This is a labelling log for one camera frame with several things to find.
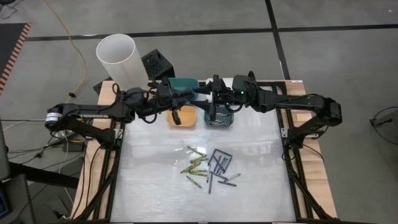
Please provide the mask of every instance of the concrete floor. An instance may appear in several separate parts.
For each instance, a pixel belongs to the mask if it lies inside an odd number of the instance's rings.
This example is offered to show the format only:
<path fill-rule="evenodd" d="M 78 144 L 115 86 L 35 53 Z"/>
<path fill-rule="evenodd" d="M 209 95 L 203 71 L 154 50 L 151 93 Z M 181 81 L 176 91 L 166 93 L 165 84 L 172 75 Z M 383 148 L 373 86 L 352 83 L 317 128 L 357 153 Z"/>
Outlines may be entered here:
<path fill-rule="evenodd" d="M 271 27 L 261 0 L 50 2 L 72 35 Z M 278 0 L 272 5 L 278 27 L 398 21 L 396 1 Z M 26 1 L 17 8 L 10 19 L 0 22 L 32 22 L 31 37 L 65 35 L 43 1 Z M 338 216 L 349 221 L 396 223 L 398 147 L 377 136 L 369 119 L 398 103 L 398 30 L 286 32 L 280 33 L 280 38 L 291 78 L 303 80 L 307 92 L 329 96 L 342 105 L 343 124 L 330 128 L 320 139 Z M 174 65 L 178 77 L 204 79 L 214 73 L 233 77 L 253 70 L 258 79 L 283 79 L 271 33 L 135 40 L 142 55 L 159 49 Z M 99 41 L 75 41 L 88 64 L 88 79 L 75 103 L 96 103 L 92 86 L 108 76 L 95 56 Z M 81 60 L 68 41 L 26 42 L 0 97 L 2 118 L 44 118 L 47 108 L 65 101 L 81 74 Z M 398 142 L 391 134 L 396 129 L 387 128 L 383 133 Z M 5 131 L 5 135 L 11 150 L 40 147 L 49 138 L 41 123 L 22 124 Z M 18 157 L 15 162 L 32 156 Z M 48 150 L 43 158 L 28 165 L 45 167 L 63 157 L 60 149 Z"/>

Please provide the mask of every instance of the white table surface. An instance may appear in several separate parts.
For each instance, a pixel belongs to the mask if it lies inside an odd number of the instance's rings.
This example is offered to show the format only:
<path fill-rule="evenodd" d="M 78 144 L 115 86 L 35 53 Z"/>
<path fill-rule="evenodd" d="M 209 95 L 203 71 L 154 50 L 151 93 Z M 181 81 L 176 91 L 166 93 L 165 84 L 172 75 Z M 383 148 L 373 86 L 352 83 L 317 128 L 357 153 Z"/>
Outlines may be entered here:
<path fill-rule="evenodd" d="M 211 194 L 205 177 L 180 171 L 198 157 L 186 145 L 211 156 L 214 149 L 233 155 L 225 173 L 242 175 L 217 183 Z M 197 108 L 194 128 L 174 128 L 165 113 L 154 124 L 135 120 L 126 126 L 112 222 L 271 222 L 294 221 L 292 196 L 275 111 L 261 114 L 243 108 L 229 128 L 209 128 Z M 198 169 L 206 169 L 202 163 Z"/>

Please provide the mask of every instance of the white plastic tube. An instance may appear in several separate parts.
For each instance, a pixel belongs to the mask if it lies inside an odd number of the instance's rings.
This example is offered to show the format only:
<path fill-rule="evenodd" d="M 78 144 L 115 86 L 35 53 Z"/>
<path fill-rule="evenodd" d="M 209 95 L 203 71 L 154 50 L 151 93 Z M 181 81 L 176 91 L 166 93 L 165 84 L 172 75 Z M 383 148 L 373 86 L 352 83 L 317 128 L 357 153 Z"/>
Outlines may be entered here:
<path fill-rule="evenodd" d="M 147 87 L 147 72 L 136 43 L 128 35 L 114 34 L 105 37 L 98 44 L 96 54 L 98 60 L 122 90 Z"/>

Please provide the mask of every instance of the orange and black striped tape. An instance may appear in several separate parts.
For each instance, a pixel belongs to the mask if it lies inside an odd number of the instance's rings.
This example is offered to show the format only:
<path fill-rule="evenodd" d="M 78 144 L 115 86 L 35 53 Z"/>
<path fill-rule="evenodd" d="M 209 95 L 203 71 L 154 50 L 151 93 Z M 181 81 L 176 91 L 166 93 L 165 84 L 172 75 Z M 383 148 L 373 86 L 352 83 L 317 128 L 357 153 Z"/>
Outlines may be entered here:
<path fill-rule="evenodd" d="M 32 24 L 30 22 L 25 24 L 25 27 L 23 28 L 21 35 L 19 36 L 17 44 L 11 53 L 10 59 L 8 60 L 7 65 L 4 69 L 4 71 L 2 72 L 2 75 L 0 76 L 0 95 L 1 95 L 4 87 L 6 86 L 8 78 L 10 77 L 12 68 L 14 67 L 15 63 L 17 62 L 19 52 L 21 52 L 22 46 L 24 45 L 27 34 L 30 31 L 31 27 L 32 27 Z"/>

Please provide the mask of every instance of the teal container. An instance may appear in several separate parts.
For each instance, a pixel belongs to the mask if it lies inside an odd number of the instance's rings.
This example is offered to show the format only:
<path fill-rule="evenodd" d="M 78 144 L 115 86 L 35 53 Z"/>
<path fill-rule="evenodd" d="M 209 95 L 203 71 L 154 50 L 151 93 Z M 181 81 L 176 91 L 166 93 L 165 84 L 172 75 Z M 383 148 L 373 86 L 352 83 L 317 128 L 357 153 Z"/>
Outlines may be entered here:
<path fill-rule="evenodd" d="M 178 91 L 187 91 L 194 88 L 199 88 L 198 80 L 194 78 L 169 78 L 170 86 Z M 195 93 L 195 100 L 198 97 L 198 93 Z"/>

